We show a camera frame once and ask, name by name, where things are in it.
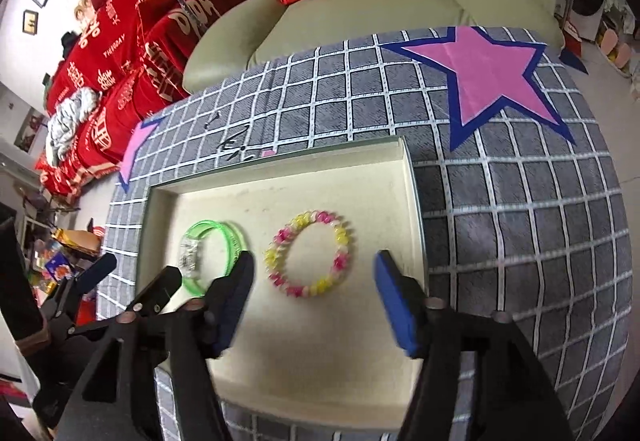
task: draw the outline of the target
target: gray cloth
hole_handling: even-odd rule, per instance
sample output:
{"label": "gray cloth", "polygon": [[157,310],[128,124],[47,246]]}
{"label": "gray cloth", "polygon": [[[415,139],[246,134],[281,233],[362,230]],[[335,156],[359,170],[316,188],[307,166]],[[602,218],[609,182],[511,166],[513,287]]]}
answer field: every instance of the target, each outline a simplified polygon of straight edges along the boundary
{"label": "gray cloth", "polygon": [[[532,41],[494,28],[495,39]],[[138,152],[129,192],[117,187],[106,251],[117,278],[100,288],[98,312],[133,296],[135,256],[149,186],[277,153],[404,136],[424,218],[430,293],[464,312],[513,313],[556,386],[576,436],[590,439],[616,381],[631,306],[631,249],[622,193],[597,122],[558,56],[535,78],[569,126],[575,145],[510,108],[449,151],[445,75],[379,47],[444,36],[446,29],[378,34],[280,58],[228,78],[162,111]],[[463,439],[473,364],[462,366],[452,439]],[[175,436],[170,381],[159,376],[163,424]],[[242,437],[288,439],[286,423],[228,405]],[[298,426],[298,436],[329,439]],[[342,433],[342,438],[382,433]]]}

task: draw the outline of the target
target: sofa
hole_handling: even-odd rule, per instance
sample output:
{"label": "sofa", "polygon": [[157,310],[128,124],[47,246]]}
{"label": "sofa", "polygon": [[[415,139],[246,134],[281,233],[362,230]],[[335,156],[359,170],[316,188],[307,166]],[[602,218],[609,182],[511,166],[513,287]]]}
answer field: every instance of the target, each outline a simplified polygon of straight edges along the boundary
{"label": "sofa", "polygon": [[523,27],[564,45],[557,21],[536,0],[247,0],[202,37],[183,87],[193,93],[278,56],[366,34],[455,25]]}

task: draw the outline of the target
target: green wristband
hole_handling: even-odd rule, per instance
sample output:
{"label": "green wristband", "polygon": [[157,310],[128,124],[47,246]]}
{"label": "green wristband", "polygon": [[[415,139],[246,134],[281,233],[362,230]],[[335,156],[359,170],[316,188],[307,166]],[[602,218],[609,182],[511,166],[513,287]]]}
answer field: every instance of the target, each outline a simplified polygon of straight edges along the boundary
{"label": "green wristband", "polygon": [[215,220],[200,220],[190,227],[182,238],[182,252],[180,254],[180,271],[182,273],[182,285],[193,296],[202,296],[205,290],[199,283],[200,268],[198,265],[198,250],[200,241],[211,231],[218,230],[225,239],[226,267],[225,277],[231,273],[242,248],[244,240],[238,228],[226,223],[217,223]]}

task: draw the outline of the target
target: beaded bracelet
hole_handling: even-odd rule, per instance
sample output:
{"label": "beaded bracelet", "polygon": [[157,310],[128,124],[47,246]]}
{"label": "beaded bracelet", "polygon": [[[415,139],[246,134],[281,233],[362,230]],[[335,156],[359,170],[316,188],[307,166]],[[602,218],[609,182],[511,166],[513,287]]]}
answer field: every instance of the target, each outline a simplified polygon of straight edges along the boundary
{"label": "beaded bracelet", "polygon": [[[323,223],[334,228],[335,242],[338,247],[329,275],[309,286],[303,286],[289,281],[289,277],[284,270],[284,259],[293,240],[302,230],[313,223]],[[273,242],[264,252],[264,262],[267,265],[269,279],[274,286],[287,296],[310,297],[321,295],[342,280],[346,273],[349,263],[349,236],[347,235],[347,230],[340,219],[329,212],[316,210],[297,215],[273,237]]]}
{"label": "beaded bracelet", "polygon": [[225,239],[225,276],[231,272],[231,268],[234,267],[240,251],[242,251],[244,247],[244,241],[239,230],[226,223],[217,223],[215,220],[200,220],[190,227],[183,235],[180,243],[180,262],[178,268],[182,273],[182,285],[193,296],[202,296],[206,291],[198,282],[200,278],[198,250],[202,239],[213,230],[220,231]]}

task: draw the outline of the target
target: sofa armrest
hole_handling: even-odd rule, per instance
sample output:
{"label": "sofa armrest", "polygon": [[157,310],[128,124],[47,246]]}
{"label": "sofa armrest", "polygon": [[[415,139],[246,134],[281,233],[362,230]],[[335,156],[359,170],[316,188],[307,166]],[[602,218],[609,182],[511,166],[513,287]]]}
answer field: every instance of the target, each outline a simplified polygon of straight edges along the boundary
{"label": "sofa armrest", "polygon": [[286,8],[280,0],[246,0],[223,14],[191,53],[182,87],[193,94],[244,71]]}

